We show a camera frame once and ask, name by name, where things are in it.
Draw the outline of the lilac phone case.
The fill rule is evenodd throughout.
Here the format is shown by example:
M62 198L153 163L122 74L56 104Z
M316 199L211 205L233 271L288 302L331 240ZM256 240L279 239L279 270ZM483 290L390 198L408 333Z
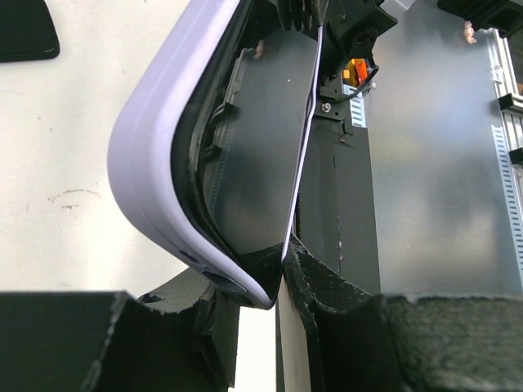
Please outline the lilac phone case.
M243 306L278 297L322 38L273 1L191 1L110 137L125 217Z

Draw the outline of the black smartphone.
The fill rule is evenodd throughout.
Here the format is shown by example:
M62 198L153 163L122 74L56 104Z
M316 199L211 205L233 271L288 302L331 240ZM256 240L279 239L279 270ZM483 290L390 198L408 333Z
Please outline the black smartphone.
M1 0L1 62L50 60L60 41L43 0Z

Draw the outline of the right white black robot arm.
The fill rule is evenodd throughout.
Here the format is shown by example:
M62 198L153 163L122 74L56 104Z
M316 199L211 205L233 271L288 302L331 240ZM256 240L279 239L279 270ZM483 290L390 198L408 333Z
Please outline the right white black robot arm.
M353 59L373 60L377 39L398 20L374 0L276 0L285 30L322 33L320 75L334 77Z

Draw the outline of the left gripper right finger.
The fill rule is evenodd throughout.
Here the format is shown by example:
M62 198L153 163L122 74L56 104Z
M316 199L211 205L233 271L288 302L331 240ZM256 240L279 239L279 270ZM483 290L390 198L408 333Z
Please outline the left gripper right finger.
M284 265L314 391L519 391L519 296L372 295L297 238Z

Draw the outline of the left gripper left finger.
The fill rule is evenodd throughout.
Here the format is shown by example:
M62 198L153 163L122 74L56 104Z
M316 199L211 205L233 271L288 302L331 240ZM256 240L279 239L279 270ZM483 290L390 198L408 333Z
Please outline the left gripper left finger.
M226 391L239 307L186 270L121 292L4 292L4 391Z

